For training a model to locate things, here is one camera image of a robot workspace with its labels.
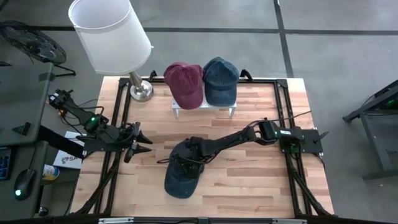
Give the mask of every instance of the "concrete floor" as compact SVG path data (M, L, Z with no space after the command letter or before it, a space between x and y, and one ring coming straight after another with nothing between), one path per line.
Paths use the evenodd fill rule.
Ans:
M71 0L12 0L0 21L15 19L37 26L69 26ZM144 27L277 29L273 0L131 0ZM398 30L395 0L279 0L286 29ZM58 78L51 90L74 89L77 103L98 97L102 76L95 74L74 32L45 31L68 54L64 66L76 77ZM279 34L148 32L155 47L140 68L163 74L172 62L204 65L214 56L230 60L254 77L286 77ZM341 119L369 95L397 79L398 36L287 35L294 77L304 78L315 126L323 139L326 176L335 213L341 217L398 222L398 179L363 182L377 171L360 121ZM31 63L0 42L0 61ZM43 124L59 134L68 129L51 108ZM70 176L77 173L67 171ZM63 215L73 182L47 189L51 215Z

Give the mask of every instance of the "blue denim baseball cap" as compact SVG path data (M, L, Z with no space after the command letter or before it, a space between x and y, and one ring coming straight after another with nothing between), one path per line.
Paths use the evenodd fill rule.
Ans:
M236 102L239 71L231 63L215 57L203 68L206 101L213 106L230 106Z
M164 189L166 192L176 198L189 198L194 193L199 176L197 178L188 178L184 173L183 167L178 163L175 155L182 151L189 151L189 139L178 143L169 156L169 165L167 166L166 177L164 180ZM199 171L202 173L205 165L199 165Z

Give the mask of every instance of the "wood grain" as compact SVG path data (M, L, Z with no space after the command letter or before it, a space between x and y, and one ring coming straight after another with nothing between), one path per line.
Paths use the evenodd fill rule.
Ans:
M108 118L112 117L119 78L104 77L99 94L98 105L105 107L104 115ZM310 110L303 80L291 78L288 84L294 114ZM190 136L215 139L239 131L257 119L276 119L272 85L239 84L238 107L232 119L228 118L226 110L182 110L179 119L175 119L168 86L154 84L154 90L150 101L132 101L128 116L130 123L141 122L143 133L154 142L148 146L153 151L134 156L128 164L121 161L112 216L293 217L286 163L278 144L260 146L250 142L223 151L206 165L195 193L188 199L177 199L164 191L167 165L156 164L157 160L167 158L177 143ZM126 91L121 100L118 125ZM296 118L295 122L303 129L313 128L310 113ZM103 156L104 153L96 152L83 161L72 211L78 210L97 187ZM303 164L308 187L333 213L321 162L313 155L304 154ZM103 206L108 188L105 192ZM301 190L297 192L304 211Z

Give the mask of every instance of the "maroon baseball cap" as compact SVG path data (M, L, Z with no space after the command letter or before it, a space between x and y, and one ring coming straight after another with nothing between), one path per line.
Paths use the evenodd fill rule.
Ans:
M163 74L175 101L185 110L198 108L203 101L203 69L200 65L176 62Z

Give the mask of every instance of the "lamp base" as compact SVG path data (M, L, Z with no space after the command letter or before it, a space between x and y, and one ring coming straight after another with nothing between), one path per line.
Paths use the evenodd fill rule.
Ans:
M140 87L131 87L130 94L135 101L145 102L152 98L154 89L148 81L143 80Z

